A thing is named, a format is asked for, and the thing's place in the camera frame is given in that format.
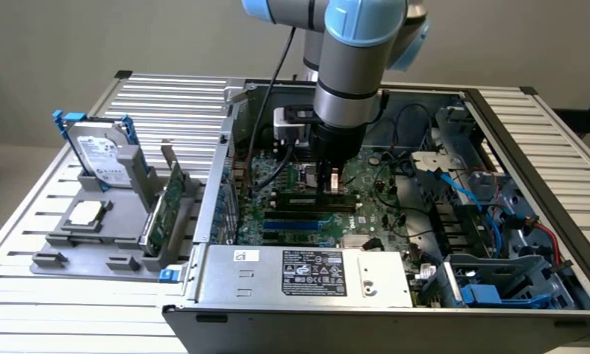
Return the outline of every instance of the warning label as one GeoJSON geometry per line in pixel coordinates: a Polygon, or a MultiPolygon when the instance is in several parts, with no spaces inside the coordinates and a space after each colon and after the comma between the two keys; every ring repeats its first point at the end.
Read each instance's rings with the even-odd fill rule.
{"type": "Polygon", "coordinates": [[[347,296],[340,251],[284,251],[283,292],[289,296],[347,296]]]}
{"type": "Polygon", "coordinates": [[[116,159],[119,155],[116,144],[109,139],[95,136],[79,136],[77,141],[96,177],[111,186],[131,186],[125,166],[116,159]]]}

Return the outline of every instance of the motherboard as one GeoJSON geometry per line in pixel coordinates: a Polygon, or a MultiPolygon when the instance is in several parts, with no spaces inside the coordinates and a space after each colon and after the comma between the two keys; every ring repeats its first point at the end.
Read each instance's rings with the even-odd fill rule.
{"type": "MultiPolygon", "coordinates": [[[[408,249],[404,219],[392,173],[389,153],[361,150],[344,168],[340,195],[316,194],[316,165],[295,160],[276,181],[260,192],[247,192],[244,161],[235,164],[241,223],[237,244],[249,246],[309,246],[361,249],[372,239],[385,251],[408,249]]],[[[276,168],[272,153],[253,159],[259,179],[276,168]]]]}

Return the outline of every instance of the gray floor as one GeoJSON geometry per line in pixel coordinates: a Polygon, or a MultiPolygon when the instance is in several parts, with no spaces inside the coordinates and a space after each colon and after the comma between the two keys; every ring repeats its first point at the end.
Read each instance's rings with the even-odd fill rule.
{"type": "Polygon", "coordinates": [[[57,152],[51,147],[0,145],[0,228],[57,152]]]}

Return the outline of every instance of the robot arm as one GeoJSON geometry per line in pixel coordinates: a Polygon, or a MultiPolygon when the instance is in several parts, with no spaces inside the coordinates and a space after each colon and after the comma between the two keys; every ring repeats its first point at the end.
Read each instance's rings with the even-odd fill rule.
{"type": "Polygon", "coordinates": [[[375,115],[385,69],[408,68],[427,37],[423,0],[243,0],[243,5],[253,17],[309,31],[304,62],[319,69],[320,120],[311,145],[319,192],[336,192],[375,115]]]}

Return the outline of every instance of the white wall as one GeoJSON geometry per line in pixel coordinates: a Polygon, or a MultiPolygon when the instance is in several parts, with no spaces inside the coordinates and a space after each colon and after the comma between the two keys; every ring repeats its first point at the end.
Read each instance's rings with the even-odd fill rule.
{"type": "MultiPolygon", "coordinates": [[[[288,29],[240,0],[0,0],[0,142],[59,146],[56,108],[87,111],[119,69],[267,77],[288,29]]],[[[534,86],[590,103],[590,0],[427,0],[433,26],[387,80],[534,86]]],[[[300,69],[303,36],[284,67],[300,69]]]]}

